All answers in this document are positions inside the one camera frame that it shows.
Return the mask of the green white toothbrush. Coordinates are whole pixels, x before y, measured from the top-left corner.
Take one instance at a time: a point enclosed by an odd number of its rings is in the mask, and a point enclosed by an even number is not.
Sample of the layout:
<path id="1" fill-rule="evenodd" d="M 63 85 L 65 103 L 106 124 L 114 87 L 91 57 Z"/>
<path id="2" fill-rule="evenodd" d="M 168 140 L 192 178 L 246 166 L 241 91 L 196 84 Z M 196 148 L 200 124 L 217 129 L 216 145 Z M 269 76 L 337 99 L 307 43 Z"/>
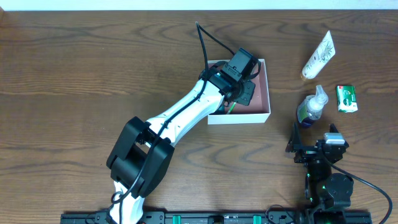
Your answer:
<path id="1" fill-rule="evenodd" d="M 234 107 L 236 106 L 236 102 L 234 102 L 230 107 L 229 110 L 226 112 L 226 114 L 231 114 L 231 112 L 233 111 Z"/>

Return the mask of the clear pump soap bottle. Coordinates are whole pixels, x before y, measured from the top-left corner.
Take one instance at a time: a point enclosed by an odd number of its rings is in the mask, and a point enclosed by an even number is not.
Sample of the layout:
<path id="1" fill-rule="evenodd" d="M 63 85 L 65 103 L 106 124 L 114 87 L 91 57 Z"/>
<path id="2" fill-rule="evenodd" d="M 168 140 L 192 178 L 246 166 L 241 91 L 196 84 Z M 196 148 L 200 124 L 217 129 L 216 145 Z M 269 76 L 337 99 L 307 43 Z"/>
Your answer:
<path id="1" fill-rule="evenodd" d="M 328 95 L 321 85 L 316 86 L 316 93 L 308 95 L 297 107 L 298 123 L 309 128 L 322 116 L 324 106 L 328 103 Z"/>

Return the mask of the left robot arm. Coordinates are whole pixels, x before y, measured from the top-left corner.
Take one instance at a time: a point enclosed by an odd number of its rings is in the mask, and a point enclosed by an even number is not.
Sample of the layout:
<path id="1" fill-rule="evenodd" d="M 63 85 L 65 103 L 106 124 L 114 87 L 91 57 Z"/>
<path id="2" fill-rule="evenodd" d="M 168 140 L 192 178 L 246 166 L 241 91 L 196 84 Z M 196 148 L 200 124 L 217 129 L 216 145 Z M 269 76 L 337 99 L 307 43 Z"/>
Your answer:
<path id="1" fill-rule="evenodd" d="M 108 221 L 137 223 L 144 199 L 164 178 L 179 140 L 223 103 L 249 105 L 253 80 L 264 67 L 262 59 L 239 49 L 231 60 L 205 65 L 193 89 L 168 110 L 147 121 L 130 119 L 106 161 L 115 186 Z"/>

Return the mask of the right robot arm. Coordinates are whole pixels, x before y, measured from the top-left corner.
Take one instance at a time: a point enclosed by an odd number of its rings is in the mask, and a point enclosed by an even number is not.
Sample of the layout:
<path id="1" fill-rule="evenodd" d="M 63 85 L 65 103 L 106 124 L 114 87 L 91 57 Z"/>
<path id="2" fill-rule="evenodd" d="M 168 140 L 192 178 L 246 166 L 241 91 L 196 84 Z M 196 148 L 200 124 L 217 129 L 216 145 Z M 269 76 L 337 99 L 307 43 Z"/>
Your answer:
<path id="1" fill-rule="evenodd" d="M 331 166 L 343 158 L 349 144 L 334 124 L 314 146 L 303 144 L 296 123 L 286 152 L 295 154 L 294 162 L 307 169 L 305 198 L 311 204 L 294 216 L 295 223 L 346 223 L 344 208 L 351 205 L 354 181 Z"/>

